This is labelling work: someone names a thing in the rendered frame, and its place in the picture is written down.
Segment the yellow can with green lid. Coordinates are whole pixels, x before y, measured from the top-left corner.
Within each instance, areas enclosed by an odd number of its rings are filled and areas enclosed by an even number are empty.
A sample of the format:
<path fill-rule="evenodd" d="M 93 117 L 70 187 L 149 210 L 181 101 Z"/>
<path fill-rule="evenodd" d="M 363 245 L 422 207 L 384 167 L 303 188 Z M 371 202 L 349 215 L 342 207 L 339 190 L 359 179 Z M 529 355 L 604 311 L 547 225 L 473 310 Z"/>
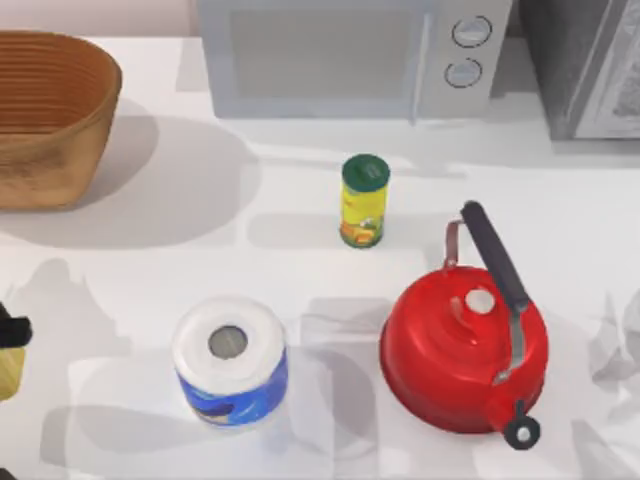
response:
<path fill-rule="evenodd" d="M 342 166 L 339 232 L 353 248 L 371 248 L 384 234 L 390 168 L 373 154 L 357 154 Z"/>

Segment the white and blue paper roll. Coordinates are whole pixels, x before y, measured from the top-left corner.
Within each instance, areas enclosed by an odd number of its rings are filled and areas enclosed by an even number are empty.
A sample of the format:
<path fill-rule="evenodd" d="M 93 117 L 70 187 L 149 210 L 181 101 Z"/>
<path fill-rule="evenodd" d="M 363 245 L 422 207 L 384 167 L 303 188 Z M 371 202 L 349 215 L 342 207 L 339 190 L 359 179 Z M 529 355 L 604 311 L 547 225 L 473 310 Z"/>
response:
<path fill-rule="evenodd" d="M 193 307 L 177 325 L 172 357 L 187 403 L 217 428 L 268 418 L 287 392 L 284 327 L 269 307 L 250 298 L 219 296 Z"/>

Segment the pale microwave oven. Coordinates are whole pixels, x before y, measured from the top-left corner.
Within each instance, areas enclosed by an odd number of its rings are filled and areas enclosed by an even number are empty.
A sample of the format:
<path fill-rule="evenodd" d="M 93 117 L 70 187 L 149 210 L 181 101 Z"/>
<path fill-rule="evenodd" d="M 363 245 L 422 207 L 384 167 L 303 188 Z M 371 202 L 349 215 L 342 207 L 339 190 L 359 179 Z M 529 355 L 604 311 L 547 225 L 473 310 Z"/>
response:
<path fill-rule="evenodd" d="M 409 121 L 423 17 L 431 16 L 421 120 L 469 118 L 488 104 L 513 0 L 196 0 L 215 114 L 236 119 Z M 452 28 L 484 16 L 493 31 L 461 48 Z M 480 81 L 455 89 L 449 63 Z"/>

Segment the round microwave knob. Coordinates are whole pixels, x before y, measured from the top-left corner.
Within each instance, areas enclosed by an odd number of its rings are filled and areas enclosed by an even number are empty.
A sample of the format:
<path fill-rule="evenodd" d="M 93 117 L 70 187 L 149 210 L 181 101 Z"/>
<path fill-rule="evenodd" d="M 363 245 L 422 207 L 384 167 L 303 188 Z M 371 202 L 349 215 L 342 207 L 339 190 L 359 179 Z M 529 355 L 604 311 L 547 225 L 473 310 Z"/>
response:
<path fill-rule="evenodd" d="M 476 85 L 483 76 L 483 66 L 472 58 L 449 63 L 443 73 L 446 83 L 455 89 L 466 89 Z"/>
<path fill-rule="evenodd" d="M 478 15 L 459 20 L 452 28 L 452 39 L 461 48 L 477 48 L 489 40 L 492 31 L 490 20 Z"/>

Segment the brown woven basket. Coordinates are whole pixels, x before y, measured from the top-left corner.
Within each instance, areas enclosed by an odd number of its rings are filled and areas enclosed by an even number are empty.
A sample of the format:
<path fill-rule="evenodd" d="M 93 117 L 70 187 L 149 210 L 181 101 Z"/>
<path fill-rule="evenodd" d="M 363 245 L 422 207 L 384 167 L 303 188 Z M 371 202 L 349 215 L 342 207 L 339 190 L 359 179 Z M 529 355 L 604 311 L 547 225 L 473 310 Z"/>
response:
<path fill-rule="evenodd" d="M 120 65 L 90 41 L 0 30 L 0 210 L 67 207 L 87 192 L 121 88 Z"/>

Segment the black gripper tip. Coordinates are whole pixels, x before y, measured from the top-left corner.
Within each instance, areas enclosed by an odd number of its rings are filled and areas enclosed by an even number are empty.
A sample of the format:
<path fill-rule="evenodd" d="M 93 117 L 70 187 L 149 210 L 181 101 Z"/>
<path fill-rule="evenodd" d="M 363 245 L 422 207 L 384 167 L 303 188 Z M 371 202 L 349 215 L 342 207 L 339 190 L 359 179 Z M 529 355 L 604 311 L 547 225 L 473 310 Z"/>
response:
<path fill-rule="evenodd" d="M 32 337 L 30 319 L 26 316 L 12 316 L 0 302 L 0 350 L 25 347 Z"/>

